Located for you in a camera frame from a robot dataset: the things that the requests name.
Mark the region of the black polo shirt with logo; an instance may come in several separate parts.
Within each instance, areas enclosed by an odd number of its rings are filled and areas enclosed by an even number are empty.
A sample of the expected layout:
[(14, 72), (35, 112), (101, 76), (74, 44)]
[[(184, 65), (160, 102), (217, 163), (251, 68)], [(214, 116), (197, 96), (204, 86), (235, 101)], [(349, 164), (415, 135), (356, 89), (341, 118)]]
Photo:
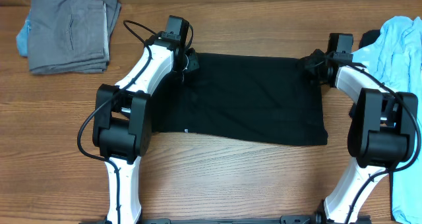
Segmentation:
[(198, 54), (199, 68), (154, 92), (153, 132), (190, 132), (292, 146), (328, 141), (320, 88), (297, 59)]

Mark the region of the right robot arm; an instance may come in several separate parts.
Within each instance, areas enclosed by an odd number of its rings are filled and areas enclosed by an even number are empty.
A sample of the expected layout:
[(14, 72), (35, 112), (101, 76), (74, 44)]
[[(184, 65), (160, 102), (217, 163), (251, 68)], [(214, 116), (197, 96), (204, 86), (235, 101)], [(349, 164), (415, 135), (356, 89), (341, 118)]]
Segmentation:
[(283, 223), (370, 223), (359, 210), (383, 177), (415, 163), (421, 149), (417, 96), (396, 92), (353, 62), (353, 36), (331, 33), (326, 52), (320, 49), (297, 66), (315, 86), (345, 93), (355, 106), (347, 136), (351, 156), (335, 189), (312, 215), (285, 216)]

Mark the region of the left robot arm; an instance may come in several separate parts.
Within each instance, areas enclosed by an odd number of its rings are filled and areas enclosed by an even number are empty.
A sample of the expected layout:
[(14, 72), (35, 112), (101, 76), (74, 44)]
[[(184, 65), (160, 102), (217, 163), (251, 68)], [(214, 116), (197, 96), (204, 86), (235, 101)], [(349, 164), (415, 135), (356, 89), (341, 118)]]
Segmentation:
[(165, 30), (144, 41), (144, 50), (132, 70), (114, 85), (103, 84), (96, 108), (87, 118), (94, 122), (92, 139), (100, 150), (109, 182), (109, 211), (105, 223), (141, 223), (139, 174), (142, 156), (152, 136), (151, 97), (172, 72), (197, 67), (188, 55), (193, 27), (169, 16)]

